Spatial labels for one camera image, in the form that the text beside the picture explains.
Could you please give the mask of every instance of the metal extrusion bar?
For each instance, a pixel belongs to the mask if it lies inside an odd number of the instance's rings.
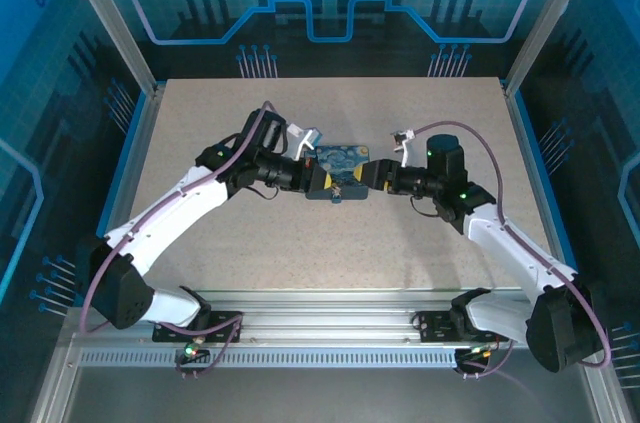
[[[509,74],[507,75],[507,95],[513,96],[520,88],[525,77],[529,73],[538,54],[547,42],[551,31],[564,13],[569,4],[569,0],[547,0],[540,16],[529,35],[516,60],[514,61]]]
[[[133,39],[120,11],[113,0],[89,0],[107,33],[122,55],[124,62],[146,95],[153,95],[156,79],[153,77],[138,45]]]

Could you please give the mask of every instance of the beige table surface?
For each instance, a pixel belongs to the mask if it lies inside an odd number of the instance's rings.
[[[548,248],[495,78],[170,80],[132,214],[175,185],[202,149],[240,131],[264,100],[288,121],[319,128],[321,144],[367,145],[371,159],[399,157],[392,131],[444,119],[472,125],[501,165],[507,215]],[[459,136],[470,178],[495,194],[483,148],[463,130],[445,131]],[[425,141],[423,135],[415,141],[423,154]],[[432,209],[430,201],[418,205]],[[194,289],[515,286],[450,225],[416,214],[406,197],[382,192],[338,205],[302,194],[264,201],[240,192],[176,240],[147,276],[152,284]]]

